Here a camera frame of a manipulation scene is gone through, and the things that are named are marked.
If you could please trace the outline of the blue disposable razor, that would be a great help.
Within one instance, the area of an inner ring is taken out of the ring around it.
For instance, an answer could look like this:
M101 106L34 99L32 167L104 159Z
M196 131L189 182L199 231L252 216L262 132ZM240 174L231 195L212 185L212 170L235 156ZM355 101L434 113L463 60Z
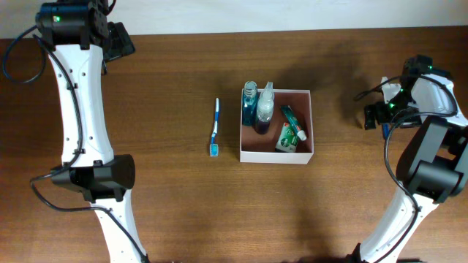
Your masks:
M388 138L389 131L390 131L390 125L388 123L383 123L382 124L382 137L384 140Z

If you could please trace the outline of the white teal toothpaste tube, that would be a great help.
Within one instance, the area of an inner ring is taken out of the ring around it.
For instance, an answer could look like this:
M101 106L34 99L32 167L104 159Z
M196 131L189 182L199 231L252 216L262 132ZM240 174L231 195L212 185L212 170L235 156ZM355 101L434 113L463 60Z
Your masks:
M307 136L306 132L302 129L302 126L299 124L299 121L293 112L293 109L289 105L282 105L280 107L281 111L283 112L286 119L289 121L292 130L294 131L295 135L301 140L306 141Z

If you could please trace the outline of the green soap box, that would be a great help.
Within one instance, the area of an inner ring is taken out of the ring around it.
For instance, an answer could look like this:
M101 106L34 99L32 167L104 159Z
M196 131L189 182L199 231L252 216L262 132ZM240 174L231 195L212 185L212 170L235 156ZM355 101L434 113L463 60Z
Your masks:
M275 151L281 153L295 153L299 137L295 134L289 123L283 123L281 133L277 140Z

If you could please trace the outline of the purple foam pump bottle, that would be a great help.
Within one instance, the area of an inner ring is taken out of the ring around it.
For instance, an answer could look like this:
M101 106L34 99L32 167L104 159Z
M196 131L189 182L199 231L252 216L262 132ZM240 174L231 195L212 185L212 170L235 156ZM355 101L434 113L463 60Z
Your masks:
M274 112L274 92L273 83L267 82L266 87L260 94L257 102L257 112L255 118L255 131L258 134L266 134L268 132L271 119Z

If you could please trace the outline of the blue Listerine mouthwash bottle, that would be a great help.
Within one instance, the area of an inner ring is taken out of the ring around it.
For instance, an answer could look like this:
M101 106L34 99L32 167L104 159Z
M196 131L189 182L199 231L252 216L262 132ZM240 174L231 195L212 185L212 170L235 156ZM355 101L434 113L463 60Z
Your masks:
M242 124L251 126L254 122L254 112L257 104L257 84L247 81L244 84L242 95Z

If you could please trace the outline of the blue white toothbrush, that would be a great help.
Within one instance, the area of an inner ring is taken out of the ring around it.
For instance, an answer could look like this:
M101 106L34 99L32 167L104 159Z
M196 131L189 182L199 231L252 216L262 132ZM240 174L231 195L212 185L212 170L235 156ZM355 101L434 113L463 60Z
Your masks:
M210 157L217 157L219 155L219 146L216 144L216 136L218 132L218 122L219 122L219 99L215 100L215 112L214 112L214 126L211 134L209 153Z

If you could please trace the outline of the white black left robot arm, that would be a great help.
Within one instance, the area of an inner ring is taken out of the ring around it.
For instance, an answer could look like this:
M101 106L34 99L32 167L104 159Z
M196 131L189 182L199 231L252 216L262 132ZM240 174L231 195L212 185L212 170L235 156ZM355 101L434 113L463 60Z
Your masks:
M135 52L123 23L107 20L107 1L56 1L36 15L56 75L64 144L53 184L82 194L96 213L112 262L148 262L132 212L135 162L116 155L107 134L102 76L107 63Z

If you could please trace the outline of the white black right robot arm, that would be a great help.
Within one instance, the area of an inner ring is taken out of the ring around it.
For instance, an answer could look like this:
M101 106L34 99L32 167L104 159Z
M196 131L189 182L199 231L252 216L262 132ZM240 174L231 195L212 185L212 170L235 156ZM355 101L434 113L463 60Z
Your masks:
M384 163L396 192L346 262L400 262L424 218L467 186L467 118L453 88L451 73L416 55L399 76L383 77L372 89L383 99L365 106L365 127L382 127Z

